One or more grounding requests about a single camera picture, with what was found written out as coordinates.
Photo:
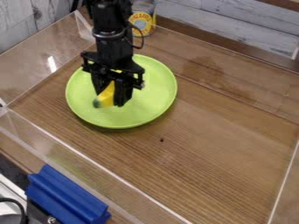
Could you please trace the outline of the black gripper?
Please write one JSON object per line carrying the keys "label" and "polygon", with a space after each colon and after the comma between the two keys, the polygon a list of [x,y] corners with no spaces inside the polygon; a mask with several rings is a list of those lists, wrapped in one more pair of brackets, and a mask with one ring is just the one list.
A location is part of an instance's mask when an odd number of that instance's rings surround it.
{"label": "black gripper", "polygon": [[123,107],[131,100],[133,88],[141,89],[145,70],[133,62],[132,31],[95,35],[95,52],[83,52],[83,71],[91,73],[91,80],[99,95],[115,81],[113,103]]}

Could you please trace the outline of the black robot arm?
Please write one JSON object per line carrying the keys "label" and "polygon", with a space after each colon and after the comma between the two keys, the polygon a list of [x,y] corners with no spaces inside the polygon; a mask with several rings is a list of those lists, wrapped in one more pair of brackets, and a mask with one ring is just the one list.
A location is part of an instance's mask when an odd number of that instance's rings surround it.
{"label": "black robot arm", "polygon": [[96,92],[95,108],[123,107],[131,100],[133,89],[144,87],[145,70],[133,61],[131,0],[87,0],[89,18],[93,22],[92,36],[97,50],[83,52],[83,71],[91,74]]}

